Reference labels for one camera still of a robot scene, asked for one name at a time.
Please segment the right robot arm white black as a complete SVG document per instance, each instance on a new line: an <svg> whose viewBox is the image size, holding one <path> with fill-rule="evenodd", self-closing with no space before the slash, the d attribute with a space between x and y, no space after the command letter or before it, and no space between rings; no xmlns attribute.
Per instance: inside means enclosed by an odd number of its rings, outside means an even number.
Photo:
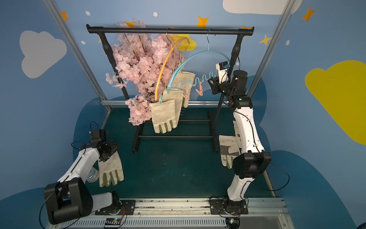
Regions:
<svg viewBox="0 0 366 229"><path fill-rule="evenodd" d="M234 116L235 136L219 136L222 164L235 173L223 201L226 209L245 204L245 192L272 160L255 127L252 100L246 95L247 80L247 72L243 70L235 70L230 78L224 69L208 81L213 92L226 96Z"/></svg>

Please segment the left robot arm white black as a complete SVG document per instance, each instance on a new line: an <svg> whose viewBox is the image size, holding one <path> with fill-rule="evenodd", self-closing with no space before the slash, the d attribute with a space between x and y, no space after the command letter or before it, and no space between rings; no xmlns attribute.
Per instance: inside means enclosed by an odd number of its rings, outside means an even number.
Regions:
<svg viewBox="0 0 366 229"><path fill-rule="evenodd" d="M117 144L106 140L104 129L91 130L89 143L80 148L68 171L44 189L44 204L50 224L80 219L117 203L111 192L92 196L85 182L93 165L97 161L106 162L118 149Z"/></svg>

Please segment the light blue clip hanger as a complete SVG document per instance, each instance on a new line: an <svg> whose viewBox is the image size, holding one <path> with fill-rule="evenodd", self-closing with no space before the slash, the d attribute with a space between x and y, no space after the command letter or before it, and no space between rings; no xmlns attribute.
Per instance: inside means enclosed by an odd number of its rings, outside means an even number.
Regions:
<svg viewBox="0 0 366 229"><path fill-rule="evenodd" d="M207 41L204 42L204 39L200 38L199 35L191 37L188 34L179 34L178 37L182 37L183 39L187 38L191 44L188 45L186 51L188 56L184 57L184 60L180 62L179 66L173 72L172 78L167 84L167 91L169 93L170 90L172 90L172 82L180 72L194 73L195 79L190 98L192 100L197 100L199 95L196 92L196 89L199 89L199 83L202 82L203 92L207 90L211 91L208 80L210 78L218 78L216 64L228 61L229 67L231 66L227 40L214 39L213 42L210 42L209 38L207 38Z"/></svg>

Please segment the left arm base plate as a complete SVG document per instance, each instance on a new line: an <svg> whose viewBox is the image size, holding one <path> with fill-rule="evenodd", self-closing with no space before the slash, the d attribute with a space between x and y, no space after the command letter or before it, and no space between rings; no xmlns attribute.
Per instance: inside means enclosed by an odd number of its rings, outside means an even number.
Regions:
<svg viewBox="0 0 366 229"><path fill-rule="evenodd" d="M136 201L132 199L120 199L112 205L97 210L95 215L103 216L122 216L133 215Z"/></svg>

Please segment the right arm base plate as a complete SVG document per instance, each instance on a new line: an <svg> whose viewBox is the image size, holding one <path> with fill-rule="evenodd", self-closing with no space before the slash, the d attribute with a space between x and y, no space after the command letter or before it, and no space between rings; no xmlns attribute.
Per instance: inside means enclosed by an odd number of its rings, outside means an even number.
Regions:
<svg viewBox="0 0 366 229"><path fill-rule="evenodd" d="M208 199L210 205L210 213L212 215L246 215L248 214L247 201L242 199L240 201L232 201L227 197L223 199L211 197Z"/></svg>

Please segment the cream glove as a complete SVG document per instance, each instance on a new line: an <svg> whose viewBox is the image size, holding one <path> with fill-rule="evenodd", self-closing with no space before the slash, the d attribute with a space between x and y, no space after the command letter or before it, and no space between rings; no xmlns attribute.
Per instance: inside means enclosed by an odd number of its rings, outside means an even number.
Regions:
<svg viewBox="0 0 366 229"><path fill-rule="evenodd" d="M240 148L235 136L219 136L220 156L224 167L232 169L234 159L240 155Z"/></svg>
<svg viewBox="0 0 366 229"><path fill-rule="evenodd" d="M184 98L184 94L183 94L183 91L180 89L172 89L172 90L170 90L169 93L167 90L164 90L164 92L163 92L163 102L174 100L177 123L179 122L179 118L180 118L180 114L181 114L183 98Z"/></svg>
<svg viewBox="0 0 366 229"><path fill-rule="evenodd" d="M187 88L189 92L191 93L191 89L193 86L193 82L195 79L195 74L190 72L180 72L173 80L171 89L180 89L185 92L185 89ZM189 104L189 101L186 101L185 98L183 98L183 105L182 107L187 108Z"/></svg>
<svg viewBox="0 0 366 229"><path fill-rule="evenodd" d="M175 101L149 104L155 133L165 134L177 127Z"/></svg>
<svg viewBox="0 0 366 229"><path fill-rule="evenodd" d="M116 186L124 180L124 172L118 152L115 152L106 161L98 162L99 169L99 185L100 187Z"/></svg>
<svg viewBox="0 0 366 229"><path fill-rule="evenodd" d="M242 148L241 136L240 136L238 124L237 124L236 121L233 121L233 125L234 125L234 132L235 132L236 142L237 142L239 148Z"/></svg>

